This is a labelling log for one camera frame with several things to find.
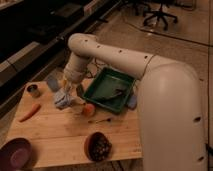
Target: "office chair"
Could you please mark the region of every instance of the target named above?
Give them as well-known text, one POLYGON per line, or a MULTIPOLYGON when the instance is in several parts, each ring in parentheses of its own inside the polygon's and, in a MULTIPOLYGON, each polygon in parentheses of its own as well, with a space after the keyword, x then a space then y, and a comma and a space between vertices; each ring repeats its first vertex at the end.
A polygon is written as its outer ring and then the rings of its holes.
POLYGON ((174 19, 174 23, 177 23, 178 22, 178 18, 177 16, 175 15, 172 15, 172 14, 168 14, 168 13, 165 13, 163 12, 163 5, 166 5, 167 7, 168 4, 171 4, 174 0, 158 0, 161 5, 160 5, 160 8, 158 11, 144 11, 143 12, 143 15, 144 17, 146 16, 146 14, 152 14, 150 17, 146 18, 143 22, 143 25, 146 26, 148 24, 148 21, 154 17, 157 17, 157 21, 159 21, 160 19, 163 20, 165 26, 164 26, 164 30, 168 30, 168 22, 166 21, 166 18, 165 17, 171 17, 174 19))
POLYGON ((140 1, 140 0, 121 0, 122 4, 121 6, 118 7, 118 9, 120 9, 122 6, 127 5, 127 4, 132 4, 133 8, 135 9, 135 15, 139 15, 139 10, 138 10, 138 5, 144 5, 147 7, 147 10, 150 11, 151 7, 140 1))

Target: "gray floor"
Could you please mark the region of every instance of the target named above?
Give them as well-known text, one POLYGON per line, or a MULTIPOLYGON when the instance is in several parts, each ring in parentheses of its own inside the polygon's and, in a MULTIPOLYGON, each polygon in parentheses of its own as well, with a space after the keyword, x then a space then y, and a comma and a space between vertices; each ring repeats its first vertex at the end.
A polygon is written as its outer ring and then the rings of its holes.
MULTIPOLYGON (((104 44, 158 54, 192 65, 200 78, 206 142, 209 141, 213 146, 213 90, 211 89, 213 86, 213 47, 209 46, 213 45, 211 32, 213 29, 213 3, 210 4, 210 0, 197 0, 196 5, 197 8, 194 11, 186 11, 173 6, 169 9, 165 8, 169 13, 177 15, 179 18, 177 24, 169 20, 169 29, 166 32, 162 29, 162 23, 156 23, 154 20, 150 22, 150 26, 144 27, 142 14, 135 16, 132 7, 126 6, 121 11, 114 11, 109 15, 107 18, 109 23, 101 24, 94 31, 94 34, 98 35, 100 42, 104 44)), ((152 4, 152 8, 158 8, 158 5, 152 4)), ((4 143, 15 110, 16 107, 0 120, 0 146, 4 143)), ((212 167, 213 171, 213 158, 210 158, 210 161, 209 167, 212 167)), ((142 170, 142 160, 121 161, 121 164, 125 170, 142 170)), ((113 162, 38 170, 122 169, 119 163, 113 162)))

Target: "orange carrot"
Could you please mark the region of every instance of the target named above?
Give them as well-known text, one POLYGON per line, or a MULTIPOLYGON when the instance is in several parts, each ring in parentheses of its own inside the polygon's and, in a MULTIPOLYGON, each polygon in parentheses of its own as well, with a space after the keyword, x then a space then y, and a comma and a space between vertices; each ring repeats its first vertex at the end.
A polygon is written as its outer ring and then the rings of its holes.
POLYGON ((38 110, 41 108, 41 105, 39 103, 34 104, 32 106, 32 109, 23 117, 19 120, 19 122, 24 122, 27 119, 31 118, 34 114, 36 114, 36 112, 38 112, 38 110))

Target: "green tray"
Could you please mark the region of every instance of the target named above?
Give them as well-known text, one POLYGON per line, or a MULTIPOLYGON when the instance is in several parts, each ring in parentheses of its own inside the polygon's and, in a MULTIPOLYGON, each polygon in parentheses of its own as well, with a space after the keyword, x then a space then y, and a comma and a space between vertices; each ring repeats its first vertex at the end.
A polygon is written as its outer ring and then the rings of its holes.
POLYGON ((104 68, 85 91, 83 98, 86 101, 118 114, 126 104, 132 92, 134 82, 135 79, 129 75, 110 68, 104 68), (100 98, 112 97, 116 89, 124 90, 125 93, 110 100, 100 101, 100 98))

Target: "wooden tabletop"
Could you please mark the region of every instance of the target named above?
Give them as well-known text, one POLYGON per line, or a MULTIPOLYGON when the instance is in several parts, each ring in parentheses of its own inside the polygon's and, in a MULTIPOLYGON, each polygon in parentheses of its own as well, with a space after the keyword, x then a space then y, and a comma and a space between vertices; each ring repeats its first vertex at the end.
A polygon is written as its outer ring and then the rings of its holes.
MULTIPOLYGON (((91 80, 86 79, 83 81, 85 89, 90 82, 91 80)), ((97 108, 95 116, 86 118, 79 115, 82 110, 80 98, 71 107, 59 110, 53 104, 53 93, 46 83, 35 82, 35 84, 38 85, 42 95, 33 99, 26 90, 24 91, 7 136, 7 141, 24 137, 31 142, 33 153, 27 167, 90 163, 84 153, 84 142, 88 135, 96 131, 104 133, 113 145, 109 161, 142 157, 136 110, 125 108, 121 114, 113 115, 97 108), (19 122, 18 120, 35 103, 40 103, 41 109, 29 120, 19 122), (113 118, 111 122, 88 123, 89 120, 109 117, 113 118)))

